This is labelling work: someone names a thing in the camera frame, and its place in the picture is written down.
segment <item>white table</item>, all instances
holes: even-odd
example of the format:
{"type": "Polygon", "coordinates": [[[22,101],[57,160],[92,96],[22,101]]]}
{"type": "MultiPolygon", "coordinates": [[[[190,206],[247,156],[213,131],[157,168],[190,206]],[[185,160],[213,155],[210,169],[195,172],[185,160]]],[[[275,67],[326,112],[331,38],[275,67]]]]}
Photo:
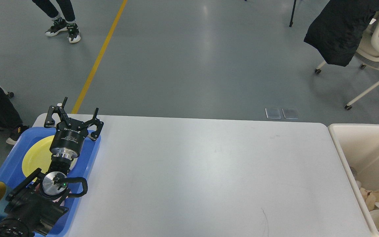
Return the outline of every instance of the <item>white table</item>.
{"type": "Polygon", "coordinates": [[[68,237],[370,236],[320,123],[99,118],[68,237]]]}

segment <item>robotic arm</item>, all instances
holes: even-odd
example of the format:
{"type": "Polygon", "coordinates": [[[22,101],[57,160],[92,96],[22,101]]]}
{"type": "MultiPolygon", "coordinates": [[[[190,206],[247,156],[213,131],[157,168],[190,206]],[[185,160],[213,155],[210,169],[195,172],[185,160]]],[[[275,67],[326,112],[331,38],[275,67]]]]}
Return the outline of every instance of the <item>robotic arm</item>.
{"type": "Polygon", "coordinates": [[[68,177],[73,159],[80,156],[84,139],[93,141],[99,138],[103,127],[96,116],[87,122],[68,117],[64,111],[67,97],[62,105],[50,106],[46,116],[45,128],[57,129],[50,146],[52,162],[46,173],[37,168],[26,177],[6,200],[9,204],[4,212],[8,215],[0,221],[0,237],[33,237],[34,231],[46,236],[60,217],[68,212],[67,207],[61,206],[66,198],[77,198],[87,193],[87,180],[83,177],[68,177]],[[53,114],[57,114],[60,122],[56,124],[53,114]],[[89,134],[88,128],[96,125],[96,131],[89,134]],[[69,183],[81,183],[83,191],[78,194],[70,193],[69,183]]]}

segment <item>yellow floor line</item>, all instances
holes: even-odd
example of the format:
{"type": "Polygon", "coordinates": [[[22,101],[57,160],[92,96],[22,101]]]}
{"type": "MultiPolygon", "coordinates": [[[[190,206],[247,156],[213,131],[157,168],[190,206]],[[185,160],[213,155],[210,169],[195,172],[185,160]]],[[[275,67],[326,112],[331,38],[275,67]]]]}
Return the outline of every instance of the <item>yellow floor line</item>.
{"type": "Polygon", "coordinates": [[[102,48],[99,51],[99,55],[96,58],[96,61],[93,64],[93,67],[90,71],[89,76],[87,77],[86,82],[84,83],[83,89],[81,89],[80,95],[78,96],[77,101],[75,102],[74,108],[72,108],[71,114],[76,114],[78,109],[80,109],[81,103],[86,96],[87,90],[90,87],[91,81],[93,81],[93,77],[96,74],[97,68],[99,67],[100,61],[102,60],[103,55],[105,54],[106,48],[109,45],[110,39],[115,31],[116,25],[118,24],[119,18],[121,17],[122,12],[124,11],[125,5],[127,4],[127,0],[123,0],[121,7],[119,8],[118,14],[115,17],[115,20],[112,23],[112,26],[109,30],[108,35],[106,36],[105,42],[103,43],[102,48]]]}

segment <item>white bin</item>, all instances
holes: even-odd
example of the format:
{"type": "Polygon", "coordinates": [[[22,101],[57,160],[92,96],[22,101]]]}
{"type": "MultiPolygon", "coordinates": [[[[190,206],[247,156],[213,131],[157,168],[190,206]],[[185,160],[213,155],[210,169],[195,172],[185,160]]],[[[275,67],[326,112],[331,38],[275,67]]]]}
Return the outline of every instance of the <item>white bin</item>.
{"type": "Polygon", "coordinates": [[[352,166],[356,169],[357,180],[362,183],[362,187],[367,190],[379,189],[379,125],[332,124],[328,130],[370,231],[373,236],[379,236],[349,168],[352,166]]]}

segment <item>gray floor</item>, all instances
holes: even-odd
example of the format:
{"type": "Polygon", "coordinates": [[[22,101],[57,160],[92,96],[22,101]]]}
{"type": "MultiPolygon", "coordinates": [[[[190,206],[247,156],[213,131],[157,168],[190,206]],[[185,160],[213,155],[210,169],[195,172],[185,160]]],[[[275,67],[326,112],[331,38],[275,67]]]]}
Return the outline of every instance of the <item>gray floor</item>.
{"type": "MultiPolygon", "coordinates": [[[[0,85],[25,124],[64,96],[72,110],[122,4],[72,2],[74,45],[44,35],[51,21],[31,1],[0,0],[0,85]]],[[[379,72],[353,59],[315,75],[322,58],[303,38],[328,0],[298,2],[289,28],[292,0],[128,0],[79,113],[268,120],[265,108],[295,108],[300,122],[379,124],[379,87],[343,108],[379,72]]]]}

